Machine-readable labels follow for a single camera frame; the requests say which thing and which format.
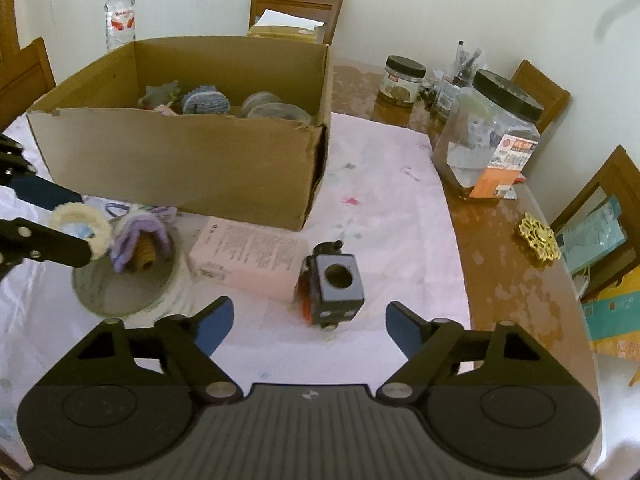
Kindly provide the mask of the pink knitted basket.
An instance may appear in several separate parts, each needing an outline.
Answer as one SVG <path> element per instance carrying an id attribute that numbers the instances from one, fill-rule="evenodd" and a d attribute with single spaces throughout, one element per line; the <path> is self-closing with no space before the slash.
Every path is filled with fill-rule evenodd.
<path id="1" fill-rule="evenodd" d="M 178 113 L 176 113 L 170 106 L 164 104 L 160 104 L 155 107 L 154 112 L 160 113 L 164 116 L 178 116 Z"/>

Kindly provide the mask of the black cube gadget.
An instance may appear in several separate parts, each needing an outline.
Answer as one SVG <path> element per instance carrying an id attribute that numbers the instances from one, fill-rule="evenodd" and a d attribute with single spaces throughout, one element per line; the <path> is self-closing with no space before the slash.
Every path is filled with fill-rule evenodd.
<path id="1" fill-rule="evenodd" d="M 343 252 L 341 240 L 314 246 L 303 260 L 296 294 L 311 326 L 352 321 L 366 301 L 356 257 Z"/>

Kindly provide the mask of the large clear jar black lid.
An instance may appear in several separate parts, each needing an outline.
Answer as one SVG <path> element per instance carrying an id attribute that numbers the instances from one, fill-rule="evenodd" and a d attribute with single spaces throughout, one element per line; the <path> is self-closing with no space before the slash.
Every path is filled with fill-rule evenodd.
<path id="1" fill-rule="evenodd" d="M 544 109 L 514 82 L 478 70 L 452 104 L 434 147 L 434 166 L 463 198 L 506 197 L 540 141 Z"/>

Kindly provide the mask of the tissue box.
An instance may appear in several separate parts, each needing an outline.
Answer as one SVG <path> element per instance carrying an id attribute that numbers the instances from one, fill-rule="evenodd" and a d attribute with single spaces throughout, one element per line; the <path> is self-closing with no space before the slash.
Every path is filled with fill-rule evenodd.
<path id="1" fill-rule="evenodd" d="M 285 39 L 306 44 L 324 43 L 324 23 L 311 18 L 301 18 L 280 11 L 267 9 L 250 26 L 250 37 Z"/>

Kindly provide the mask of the pink paper box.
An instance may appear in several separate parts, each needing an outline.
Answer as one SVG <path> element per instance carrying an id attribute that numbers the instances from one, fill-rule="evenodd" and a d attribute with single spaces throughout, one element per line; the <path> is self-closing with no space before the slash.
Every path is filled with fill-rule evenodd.
<path id="1" fill-rule="evenodd" d="M 299 235 L 212 217 L 191 248 L 189 261 L 201 278 L 289 302 L 309 253 L 309 243 Z"/>

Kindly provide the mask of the small jar black lid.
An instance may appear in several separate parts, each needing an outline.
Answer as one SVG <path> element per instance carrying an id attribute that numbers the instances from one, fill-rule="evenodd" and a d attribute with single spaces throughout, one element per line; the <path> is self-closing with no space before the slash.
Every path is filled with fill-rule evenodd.
<path id="1" fill-rule="evenodd" d="M 395 105 L 412 107 L 419 97 L 425 75 L 426 68 L 421 63 L 401 55 L 389 55 L 378 93 Z"/>

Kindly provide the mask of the wooden chair behind box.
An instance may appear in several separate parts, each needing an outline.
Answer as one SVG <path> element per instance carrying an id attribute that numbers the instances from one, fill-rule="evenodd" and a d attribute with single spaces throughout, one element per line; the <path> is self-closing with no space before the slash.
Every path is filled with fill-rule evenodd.
<path id="1" fill-rule="evenodd" d="M 343 2 L 344 0 L 250 0 L 248 24 L 253 26 L 265 10 L 309 18 L 323 24 L 323 42 L 332 44 Z"/>

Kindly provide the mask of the brown cardboard box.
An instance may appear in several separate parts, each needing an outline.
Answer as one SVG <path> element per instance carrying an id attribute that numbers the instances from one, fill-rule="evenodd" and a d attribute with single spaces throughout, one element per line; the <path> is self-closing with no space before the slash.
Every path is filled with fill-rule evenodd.
<path id="1" fill-rule="evenodd" d="M 166 116 L 148 87 L 211 84 L 233 106 L 269 91 L 310 115 Z M 300 230 L 328 157 L 332 64 L 325 44 L 241 36 L 132 42 L 58 84 L 27 111 L 53 180 L 78 193 Z"/>

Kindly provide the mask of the gold ornament coaster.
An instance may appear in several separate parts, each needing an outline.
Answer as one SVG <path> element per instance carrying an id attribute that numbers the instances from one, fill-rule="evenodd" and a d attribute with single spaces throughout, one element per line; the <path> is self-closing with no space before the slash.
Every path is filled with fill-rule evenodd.
<path id="1" fill-rule="evenodd" d="M 524 214 L 516 229 L 539 261 L 552 262 L 562 258 L 561 249 L 550 226 L 529 212 Z"/>

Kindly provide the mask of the pen holder with pens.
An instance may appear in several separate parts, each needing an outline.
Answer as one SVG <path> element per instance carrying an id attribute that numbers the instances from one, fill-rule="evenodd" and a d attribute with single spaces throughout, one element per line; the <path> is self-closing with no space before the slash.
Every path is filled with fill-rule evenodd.
<path id="1" fill-rule="evenodd" d="M 472 84 L 476 72 L 482 67 L 483 55 L 482 48 L 466 50 L 464 41 L 459 40 L 454 62 L 446 70 L 433 70 L 424 80 L 422 98 L 433 117 L 446 122 L 458 94 Z"/>

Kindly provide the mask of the wooden chair far left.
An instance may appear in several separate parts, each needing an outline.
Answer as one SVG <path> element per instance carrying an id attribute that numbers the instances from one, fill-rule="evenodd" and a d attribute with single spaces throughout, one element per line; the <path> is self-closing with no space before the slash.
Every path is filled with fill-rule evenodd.
<path id="1" fill-rule="evenodd" d="M 39 37 L 1 65 L 0 128 L 6 130 L 55 87 L 44 40 Z"/>

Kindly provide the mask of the purple knitted flower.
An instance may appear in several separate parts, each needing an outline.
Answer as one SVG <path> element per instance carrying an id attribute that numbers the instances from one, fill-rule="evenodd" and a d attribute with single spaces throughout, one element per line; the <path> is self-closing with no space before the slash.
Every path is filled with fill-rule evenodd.
<path id="1" fill-rule="evenodd" d="M 111 222 L 110 249 L 114 271 L 138 272 L 149 269 L 158 257 L 172 253 L 168 226 L 175 221 L 175 207 L 132 207 Z"/>

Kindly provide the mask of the grey round tub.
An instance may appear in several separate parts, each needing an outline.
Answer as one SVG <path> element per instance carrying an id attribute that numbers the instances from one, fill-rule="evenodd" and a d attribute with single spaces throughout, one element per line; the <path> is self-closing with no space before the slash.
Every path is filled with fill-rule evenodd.
<path id="1" fill-rule="evenodd" d="M 170 255 L 156 260 L 149 270 L 116 273 L 107 256 L 73 270 L 79 302 L 100 318 L 120 318 L 128 327 L 189 314 L 195 302 L 192 273 L 177 229 L 171 226 L 168 235 Z"/>

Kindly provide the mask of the teal packaging bag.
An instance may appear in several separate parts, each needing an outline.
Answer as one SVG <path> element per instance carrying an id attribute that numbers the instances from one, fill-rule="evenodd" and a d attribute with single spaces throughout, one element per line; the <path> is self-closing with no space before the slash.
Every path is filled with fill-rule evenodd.
<path id="1" fill-rule="evenodd" d="M 620 224 L 621 214 L 620 201 L 613 195 L 576 226 L 559 232 L 556 241 L 570 274 L 590 269 L 626 242 L 627 235 Z"/>

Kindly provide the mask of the yellow teal shopping bag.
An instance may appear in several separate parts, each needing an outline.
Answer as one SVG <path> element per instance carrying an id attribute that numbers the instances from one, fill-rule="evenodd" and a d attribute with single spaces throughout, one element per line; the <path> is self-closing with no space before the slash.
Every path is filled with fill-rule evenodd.
<path id="1" fill-rule="evenodd" d="M 594 352 L 639 361 L 639 268 L 584 304 Z"/>

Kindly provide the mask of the wooden chair right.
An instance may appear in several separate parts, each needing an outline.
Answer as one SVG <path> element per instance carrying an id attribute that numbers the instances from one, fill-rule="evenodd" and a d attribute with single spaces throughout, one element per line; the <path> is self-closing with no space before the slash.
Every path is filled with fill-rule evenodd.
<path id="1" fill-rule="evenodd" d="M 551 229 L 580 299 L 618 283 L 639 265 L 639 169 L 622 146 Z"/>

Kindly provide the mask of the clear plastic water bottle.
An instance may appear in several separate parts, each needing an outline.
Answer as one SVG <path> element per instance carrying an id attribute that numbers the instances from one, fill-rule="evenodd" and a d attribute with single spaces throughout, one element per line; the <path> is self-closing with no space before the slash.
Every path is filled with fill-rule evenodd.
<path id="1" fill-rule="evenodd" d="M 136 0 L 106 0 L 104 23 L 107 52 L 136 40 Z"/>

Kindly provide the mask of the wooden chair middle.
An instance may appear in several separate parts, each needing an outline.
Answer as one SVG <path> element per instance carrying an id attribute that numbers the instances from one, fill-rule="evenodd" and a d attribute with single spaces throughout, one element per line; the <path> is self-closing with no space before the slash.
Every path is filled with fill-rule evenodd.
<path id="1" fill-rule="evenodd" d="M 570 92 L 538 70 L 529 60 L 520 63 L 511 80 L 542 106 L 542 114 L 537 122 L 540 134 L 562 115 L 570 102 Z"/>

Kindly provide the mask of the blue grey knitted pouch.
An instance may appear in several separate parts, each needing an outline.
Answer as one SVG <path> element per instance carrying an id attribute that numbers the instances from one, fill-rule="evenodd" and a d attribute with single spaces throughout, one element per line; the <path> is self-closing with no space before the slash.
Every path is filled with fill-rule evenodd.
<path id="1" fill-rule="evenodd" d="M 183 115 L 224 115 L 230 110 L 229 99 L 215 86 L 199 86 L 182 98 Z"/>

